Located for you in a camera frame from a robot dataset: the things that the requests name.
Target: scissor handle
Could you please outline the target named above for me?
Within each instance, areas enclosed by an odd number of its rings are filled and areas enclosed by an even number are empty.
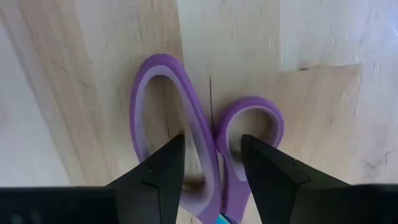
[[[220,173],[215,144],[183,65],[167,54],[155,54],[147,58],[134,79],[130,97],[130,130],[138,159],[142,162],[149,157],[144,133],[144,90],[149,80],[155,76],[168,77],[177,87],[205,174],[205,186],[198,192],[183,190],[180,204],[202,223],[215,223],[221,208]]]
[[[240,223],[243,219],[244,209],[250,196],[250,187],[244,166],[241,161],[233,159],[229,149],[229,127],[234,119],[247,110],[263,110],[270,118],[271,130],[268,144],[277,147],[284,135],[284,119],[273,102],[261,97],[249,96],[234,102],[221,117],[217,129],[216,146],[221,153],[225,165],[225,195],[221,211],[229,218]]]

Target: wood grain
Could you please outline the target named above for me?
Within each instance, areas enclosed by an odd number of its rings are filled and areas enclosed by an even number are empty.
[[[262,96],[285,116],[281,150],[352,184],[396,183],[397,10],[388,0],[0,1],[0,166],[11,172],[0,184],[103,185],[133,168],[129,92],[154,53],[183,60],[211,127],[234,100]],[[190,134],[170,82],[146,93],[151,148]],[[186,145],[185,168],[200,177]],[[178,221],[198,223],[183,209]],[[258,222],[251,198],[244,223]]]
[[[398,3],[281,0],[280,69],[360,64],[352,183],[398,182]]]

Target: wooden table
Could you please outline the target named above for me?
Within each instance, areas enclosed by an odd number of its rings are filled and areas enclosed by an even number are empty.
[[[158,52],[184,62],[214,125],[233,100],[263,96],[286,118],[280,150],[352,184],[398,182],[397,10],[387,0],[2,0],[0,185],[103,185],[136,166],[129,92]],[[169,82],[151,83],[154,149],[184,126],[176,104]],[[186,168],[199,175],[195,156]],[[198,222],[182,209],[178,221]],[[251,199],[244,223],[257,222]]]

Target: purple handle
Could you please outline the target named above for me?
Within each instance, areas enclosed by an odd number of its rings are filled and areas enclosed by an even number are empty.
[[[221,208],[220,173],[215,144],[199,99],[183,65],[170,55],[150,56],[141,65],[134,79],[130,97],[130,130],[134,149],[141,162],[149,157],[143,122],[144,90],[149,80],[157,75],[171,79],[180,93],[199,160],[205,173],[205,186],[198,192],[183,190],[180,203],[202,223],[213,224]]]
[[[284,119],[279,109],[269,100],[261,97],[245,97],[233,103],[225,110],[221,117],[217,132],[217,150],[223,155],[225,164],[226,192],[222,212],[229,218],[240,223],[243,219],[244,209],[250,196],[250,188],[243,164],[232,158],[229,150],[229,126],[242,112],[251,109],[260,109],[267,113],[271,120],[270,141],[277,147],[284,134]]]

